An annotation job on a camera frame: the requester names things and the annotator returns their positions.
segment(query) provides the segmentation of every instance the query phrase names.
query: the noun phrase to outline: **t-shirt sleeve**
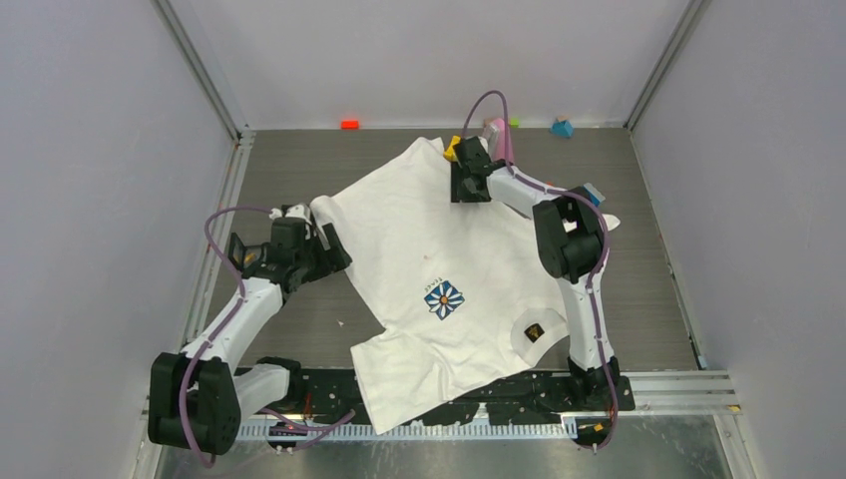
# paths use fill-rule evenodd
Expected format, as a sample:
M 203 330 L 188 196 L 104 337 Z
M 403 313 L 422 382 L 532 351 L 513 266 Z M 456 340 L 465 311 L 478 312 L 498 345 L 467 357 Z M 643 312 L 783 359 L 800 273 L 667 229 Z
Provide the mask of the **t-shirt sleeve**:
M 377 434 L 450 399 L 445 397 L 443 366 L 431 348 L 415 337 L 385 331 L 353 346 L 350 352 L 358 387 Z

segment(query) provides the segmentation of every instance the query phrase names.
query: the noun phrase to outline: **white t-shirt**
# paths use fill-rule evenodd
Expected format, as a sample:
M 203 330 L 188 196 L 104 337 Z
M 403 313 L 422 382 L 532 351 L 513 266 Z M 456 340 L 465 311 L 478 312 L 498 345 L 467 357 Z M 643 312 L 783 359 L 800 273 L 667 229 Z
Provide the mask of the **white t-shirt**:
M 416 140 L 311 208 L 334 224 L 346 273 L 386 329 L 351 348 L 377 433 L 535 366 L 568 334 L 532 222 L 499 202 L 451 204 L 441 140 Z

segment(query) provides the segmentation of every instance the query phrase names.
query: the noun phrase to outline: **blue flower logo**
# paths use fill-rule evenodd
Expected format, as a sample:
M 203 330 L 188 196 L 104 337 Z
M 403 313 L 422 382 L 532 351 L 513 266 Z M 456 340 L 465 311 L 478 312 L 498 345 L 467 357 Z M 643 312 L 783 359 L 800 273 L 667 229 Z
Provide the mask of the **blue flower logo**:
M 426 294 L 423 300 L 429 305 L 429 312 L 434 312 L 443 320 L 464 302 L 464 295 L 449 281 L 444 281 Z

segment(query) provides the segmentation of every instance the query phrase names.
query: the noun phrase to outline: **pink object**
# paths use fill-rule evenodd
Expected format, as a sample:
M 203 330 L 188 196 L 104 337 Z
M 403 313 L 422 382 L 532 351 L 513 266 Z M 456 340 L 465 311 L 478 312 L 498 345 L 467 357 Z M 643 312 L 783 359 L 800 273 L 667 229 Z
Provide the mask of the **pink object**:
M 496 118 L 488 122 L 482 134 L 482 137 L 488 141 L 488 154 L 492 154 L 491 157 L 494 161 L 502 159 L 514 161 L 512 146 L 509 145 L 509 151 L 505 151 L 506 128 L 508 128 L 508 125 L 505 124 L 503 119 Z

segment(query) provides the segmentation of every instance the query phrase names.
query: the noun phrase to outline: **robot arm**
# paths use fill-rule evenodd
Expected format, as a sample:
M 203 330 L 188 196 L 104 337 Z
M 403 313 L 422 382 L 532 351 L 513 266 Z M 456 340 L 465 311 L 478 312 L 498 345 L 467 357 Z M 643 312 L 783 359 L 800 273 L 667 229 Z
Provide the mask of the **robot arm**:
M 194 358 L 198 362 L 191 384 L 196 387 L 188 393 L 187 405 L 192 431 L 204 452 L 224 454 L 242 418 L 288 395 L 290 373 L 298 363 L 266 358 L 236 375 L 238 364 L 261 328 L 300 285 L 345 269 L 351 259 L 332 225 L 323 227 L 321 237 L 307 206 L 283 210 L 284 216 L 273 221 L 270 241 L 247 246 L 236 234 L 230 237 L 228 258 L 243 279 L 243 297 L 237 290 L 198 338 L 179 354 L 162 353 L 153 363 L 148 426 L 153 442 L 188 447 L 178 400 Z
M 564 299 L 571 336 L 568 363 L 573 377 L 584 386 L 581 389 L 590 394 L 608 383 L 602 372 L 604 364 L 598 351 L 598 337 L 602 338 L 607 364 L 613 381 L 617 382 L 620 369 L 608 341 L 602 307 L 604 263 L 593 276 L 593 290 L 588 286 L 589 275 L 602 258 L 604 238 L 599 219 L 582 202 L 536 188 L 543 183 L 516 167 L 509 171 L 504 168 L 503 160 L 492 162 L 478 138 L 462 140 L 455 146 L 455 153 L 457 161 L 451 164 L 453 203 L 496 200 L 533 220 L 541 263 L 558 283 Z M 590 188 L 578 187 L 571 192 L 594 201 L 598 193 Z M 597 303 L 597 314 L 591 292 Z

